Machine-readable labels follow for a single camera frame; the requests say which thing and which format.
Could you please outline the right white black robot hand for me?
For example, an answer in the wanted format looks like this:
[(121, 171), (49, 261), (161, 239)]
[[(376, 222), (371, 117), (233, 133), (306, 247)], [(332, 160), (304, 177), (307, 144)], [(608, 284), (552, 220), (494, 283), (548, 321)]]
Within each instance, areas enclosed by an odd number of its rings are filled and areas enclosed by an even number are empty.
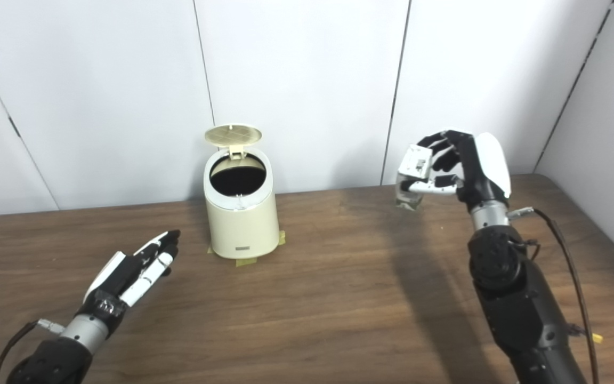
[(507, 205), (511, 192), (495, 136), (445, 129), (407, 148), (397, 170), (395, 205), (417, 211), (424, 195), (456, 195), (471, 210), (492, 200)]

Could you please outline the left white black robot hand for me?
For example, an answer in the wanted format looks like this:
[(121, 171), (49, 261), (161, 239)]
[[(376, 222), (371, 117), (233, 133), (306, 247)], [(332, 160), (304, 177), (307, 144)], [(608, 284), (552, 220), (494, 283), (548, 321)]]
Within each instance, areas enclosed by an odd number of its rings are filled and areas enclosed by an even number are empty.
[(115, 332), (126, 312), (158, 279), (171, 274), (180, 235), (180, 230), (173, 229), (147, 241), (135, 253), (117, 251), (90, 284), (76, 315), (98, 319), (110, 334)]

